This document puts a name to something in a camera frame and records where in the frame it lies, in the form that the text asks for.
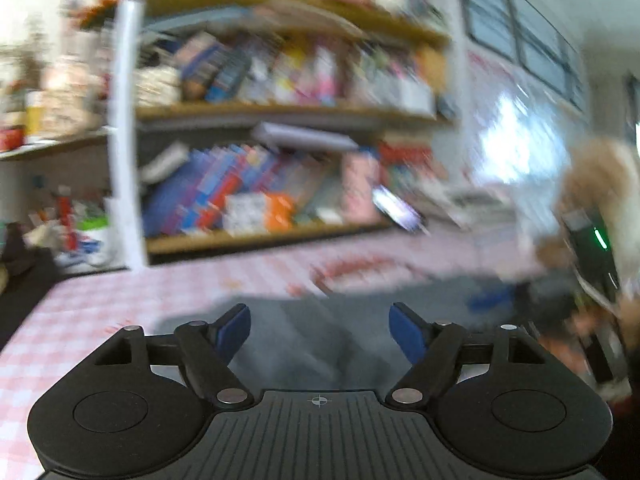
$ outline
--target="green object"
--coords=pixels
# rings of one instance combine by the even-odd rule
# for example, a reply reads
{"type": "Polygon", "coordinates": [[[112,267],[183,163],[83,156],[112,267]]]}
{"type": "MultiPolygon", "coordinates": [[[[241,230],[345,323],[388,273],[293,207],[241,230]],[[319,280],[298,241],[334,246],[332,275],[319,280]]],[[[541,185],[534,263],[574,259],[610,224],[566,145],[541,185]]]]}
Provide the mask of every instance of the green object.
{"type": "Polygon", "coordinates": [[[604,241],[604,238],[602,238],[602,235],[600,234],[600,231],[598,231],[595,227],[593,228],[594,232],[596,233],[596,238],[598,239],[598,241],[600,242],[600,245],[602,246],[602,248],[604,250],[607,250],[607,244],[604,241]]]}
{"type": "Polygon", "coordinates": [[[86,218],[76,226],[79,231],[95,231],[96,229],[104,229],[109,226],[109,219],[106,216],[98,216],[95,218],[86,218]]]}

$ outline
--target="checkered tablecloth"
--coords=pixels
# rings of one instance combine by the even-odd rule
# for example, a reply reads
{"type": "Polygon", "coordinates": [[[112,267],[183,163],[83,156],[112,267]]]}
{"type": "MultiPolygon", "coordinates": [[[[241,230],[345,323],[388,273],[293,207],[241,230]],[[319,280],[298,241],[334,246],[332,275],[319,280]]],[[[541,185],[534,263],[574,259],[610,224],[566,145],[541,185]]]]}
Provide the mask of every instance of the checkered tablecloth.
{"type": "Polygon", "coordinates": [[[537,270],[532,258],[518,250],[513,230],[482,235],[443,230],[431,237],[363,235],[60,283],[0,354],[0,478],[34,480],[41,474],[26,431],[31,406],[121,327],[139,324],[151,334],[161,319],[209,310],[236,294],[321,294],[313,280],[318,270],[335,268],[340,260],[367,259],[384,260],[386,267],[356,270],[348,281],[370,290],[393,285],[399,276],[406,279],[389,261],[437,275],[497,271],[514,276],[537,270]]]}

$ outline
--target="green light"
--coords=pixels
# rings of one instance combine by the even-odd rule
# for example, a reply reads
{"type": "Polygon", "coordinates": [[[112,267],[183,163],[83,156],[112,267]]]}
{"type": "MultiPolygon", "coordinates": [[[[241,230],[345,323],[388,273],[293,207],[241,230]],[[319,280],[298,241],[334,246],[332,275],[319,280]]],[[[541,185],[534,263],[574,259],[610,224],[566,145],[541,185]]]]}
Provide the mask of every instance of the green light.
{"type": "Polygon", "coordinates": [[[603,248],[604,250],[606,250],[608,247],[607,247],[606,243],[604,243],[604,240],[603,240],[603,238],[602,238],[602,235],[600,234],[600,231],[598,231],[595,227],[593,228],[593,230],[594,230],[594,231],[595,231],[595,233],[596,233],[596,238],[597,238],[597,239],[598,239],[598,241],[600,242],[600,245],[602,246],[602,248],[603,248]]]}

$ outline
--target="shelf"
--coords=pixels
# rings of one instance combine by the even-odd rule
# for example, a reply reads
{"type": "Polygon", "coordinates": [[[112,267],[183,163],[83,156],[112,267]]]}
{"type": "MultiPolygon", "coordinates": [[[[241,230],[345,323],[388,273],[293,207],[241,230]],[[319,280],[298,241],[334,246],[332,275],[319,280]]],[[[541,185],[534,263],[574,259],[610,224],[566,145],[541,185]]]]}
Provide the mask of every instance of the shelf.
{"type": "MultiPolygon", "coordinates": [[[[202,10],[211,7],[241,6],[252,7],[264,4],[270,0],[147,0],[146,15],[150,18],[160,18],[173,14],[202,10]]],[[[300,3],[316,9],[331,12],[353,23],[357,28],[369,34],[375,34],[394,41],[404,41],[411,44],[431,44],[443,47],[449,43],[449,35],[434,28],[426,28],[416,23],[395,18],[377,9],[369,9],[335,0],[272,0],[284,1],[290,4],[300,3]]]]}
{"type": "Polygon", "coordinates": [[[257,105],[239,102],[192,102],[166,107],[139,107],[136,109],[136,117],[142,130],[147,132],[180,128],[250,128],[261,122],[366,132],[380,128],[418,130],[430,124],[447,124],[444,118],[382,108],[257,105]]]}
{"type": "Polygon", "coordinates": [[[364,226],[357,224],[329,225],[310,223],[294,227],[280,233],[255,234],[233,237],[226,231],[219,230],[206,235],[177,235],[146,240],[149,254],[175,254],[207,250],[250,250],[259,246],[287,244],[317,238],[354,235],[364,232],[388,228],[387,222],[364,226]]]}
{"type": "Polygon", "coordinates": [[[0,160],[32,160],[56,153],[74,152],[85,146],[100,146],[107,143],[106,131],[73,134],[59,139],[42,140],[34,144],[25,144],[17,150],[0,153],[0,160]]]}

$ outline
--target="circular cover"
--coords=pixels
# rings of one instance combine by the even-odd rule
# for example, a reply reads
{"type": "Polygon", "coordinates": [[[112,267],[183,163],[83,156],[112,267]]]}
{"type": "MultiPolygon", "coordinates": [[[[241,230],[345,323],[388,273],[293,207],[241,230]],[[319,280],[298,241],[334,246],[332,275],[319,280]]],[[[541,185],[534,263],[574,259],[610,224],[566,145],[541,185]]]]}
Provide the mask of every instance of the circular cover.
{"type": "Polygon", "coordinates": [[[62,379],[31,409],[27,428],[47,470],[117,478],[174,460],[204,426],[186,387],[130,365],[62,379]]]}
{"type": "Polygon", "coordinates": [[[607,405],[578,377],[529,364],[492,365],[485,375],[456,384],[438,400],[435,418],[468,461],[496,474],[534,478],[589,463],[612,425],[607,405]]]}

